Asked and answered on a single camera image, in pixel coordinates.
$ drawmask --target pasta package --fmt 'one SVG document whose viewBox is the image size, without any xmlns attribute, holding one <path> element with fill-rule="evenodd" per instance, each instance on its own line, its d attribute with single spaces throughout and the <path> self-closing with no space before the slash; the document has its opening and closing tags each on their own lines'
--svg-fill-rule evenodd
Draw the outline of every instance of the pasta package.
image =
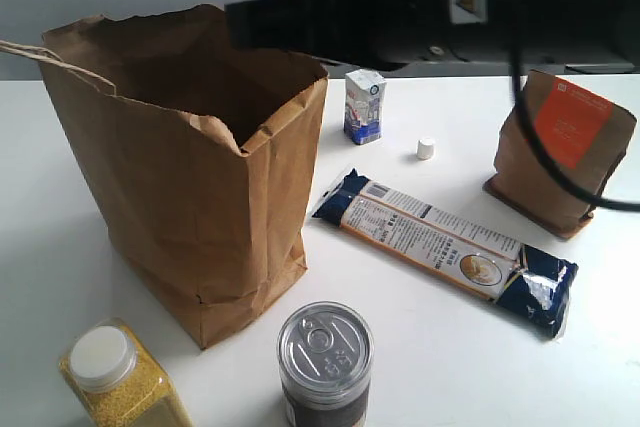
<svg viewBox="0 0 640 427">
<path fill-rule="evenodd" d="M 566 318 L 572 262 L 449 214 L 354 169 L 324 194 L 324 219 L 535 324 L 555 338 Z"/>
</svg>

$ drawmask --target nutrition label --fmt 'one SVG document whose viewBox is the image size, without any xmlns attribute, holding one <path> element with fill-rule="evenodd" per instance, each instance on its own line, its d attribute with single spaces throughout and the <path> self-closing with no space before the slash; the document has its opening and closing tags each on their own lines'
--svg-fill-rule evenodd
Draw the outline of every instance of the nutrition label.
<svg viewBox="0 0 640 427">
<path fill-rule="evenodd" d="M 420 211 L 417 204 L 405 200 L 414 212 Z M 342 226 L 492 299 L 500 296 L 514 265 L 513 261 L 433 228 L 415 214 L 401 213 L 360 195 L 344 213 Z"/>
<path fill-rule="evenodd" d="M 369 182 L 362 189 L 360 195 L 377 200 L 413 217 L 422 219 L 428 224 L 511 260 L 518 258 L 518 253 L 522 247 L 522 243 L 511 237 L 436 209 L 415 197 L 403 194 L 402 192 L 390 189 L 376 182 Z"/>
</svg>

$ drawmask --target brown paper bag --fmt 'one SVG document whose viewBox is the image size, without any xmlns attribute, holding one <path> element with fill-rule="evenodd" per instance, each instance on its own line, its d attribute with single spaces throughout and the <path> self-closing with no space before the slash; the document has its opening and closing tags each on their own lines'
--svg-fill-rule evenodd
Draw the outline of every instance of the brown paper bag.
<svg viewBox="0 0 640 427">
<path fill-rule="evenodd" d="M 2 50 L 40 61 L 115 248 L 200 347 L 256 319 L 306 270 L 322 66 L 233 50 L 207 5 L 44 41 Z"/>
<path fill-rule="evenodd" d="M 527 108 L 538 135 L 562 171 L 600 194 L 625 156 L 636 125 L 622 107 L 571 82 L 532 71 Z M 485 189 L 550 232 L 570 238 L 592 218 L 594 207 L 561 189 L 535 159 L 512 111 L 500 131 L 497 174 Z"/>
</svg>

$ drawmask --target yellow grains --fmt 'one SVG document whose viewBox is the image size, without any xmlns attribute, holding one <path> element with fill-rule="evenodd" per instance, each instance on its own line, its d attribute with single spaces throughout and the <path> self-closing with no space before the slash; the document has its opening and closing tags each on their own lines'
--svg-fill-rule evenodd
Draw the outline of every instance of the yellow grains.
<svg viewBox="0 0 640 427">
<path fill-rule="evenodd" d="M 116 325 L 134 342 L 136 367 L 120 385 L 102 394 L 85 392 L 69 370 L 69 355 L 59 364 L 60 372 L 98 427 L 189 427 L 167 373 L 124 324 Z"/>
</svg>

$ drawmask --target metal can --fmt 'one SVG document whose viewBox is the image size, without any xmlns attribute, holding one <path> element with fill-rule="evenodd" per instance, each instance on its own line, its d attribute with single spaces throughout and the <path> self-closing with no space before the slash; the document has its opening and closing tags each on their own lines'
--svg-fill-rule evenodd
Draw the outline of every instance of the metal can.
<svg viewBox="0 0 640 427">
<path fill-rule="evenodd" d="M 364 425 L 373 339 L 354 310 L 317 302 L 296 311 L 278 336 L 286 414 L 293 427 Z"/>
</svg>

